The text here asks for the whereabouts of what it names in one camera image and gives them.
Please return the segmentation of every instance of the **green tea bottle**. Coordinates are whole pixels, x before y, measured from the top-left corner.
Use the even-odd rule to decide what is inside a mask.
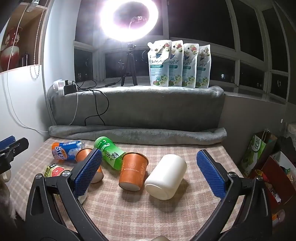
[[[101,150],[103,158],[114,169],[121,170],[122,157],[125,154],[123,150],[115,146],[108,137],[99,137],[94,143],[94,148]]]

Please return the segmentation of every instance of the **white cylindrical container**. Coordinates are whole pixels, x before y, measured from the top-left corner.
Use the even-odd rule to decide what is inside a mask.
[[[187,170],[187,164],[183,158],[174,154],[167,154],[151,172],[145,181],[146,191],[160,200],[171,199]]]

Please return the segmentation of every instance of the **orange paper cup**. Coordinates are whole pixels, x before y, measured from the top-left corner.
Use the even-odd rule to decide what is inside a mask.
[[[76,161],[80,162],[80,161],[84,161],[84,159],[87,157],[87,155],[92,151],[91,148],[84,148],[81,149],[77,155],[76,155]],[[102,180],[104,177],[104,174],[102,172],[101,166],[99,167],[99,169],[97,170],[96,174],[94,175],[91,183],[97,183],[100,180]]]
[[[127,152],[119,177],[119,186],[129,191],[139,191],[143,185],[148,159],[138,152]]]

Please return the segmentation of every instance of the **black tripod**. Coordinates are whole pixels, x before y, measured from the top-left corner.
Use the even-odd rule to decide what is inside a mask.
[[[137,75],[136,75],[136,68],[135,68],[135,58],[133,56],[133,49],[135,46],[132,43],[128,43],[128,51],[127,53],[127,58],[125,62],[125,67],[123,68],[122,75],[121,75],[121,86],[124,85],[124,81],[126,79],[127,73],[130,73],[133,77],[133,84],[138,85],[137,82]]]

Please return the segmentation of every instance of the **metal screw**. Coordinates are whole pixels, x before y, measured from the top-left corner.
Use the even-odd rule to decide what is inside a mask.
[[[36,176],[35,176],[35,178],[38,180],[38,179],[40,179],[42,177],[42,174],[37,174]]]
[[[263,181],[263,177],[262,176],[257,176],[256,177],[258,181]]]
[[[235,172],[229,172],[228,175],[232,178],[237,177],[237,174]]]
[[[63,176],[63,177],[67,177],[67,176],[69,176],[69,175],[70,175],[70,171],[68,171],[68,170],[63,171],[63,173],[62,173],[62,176]]]

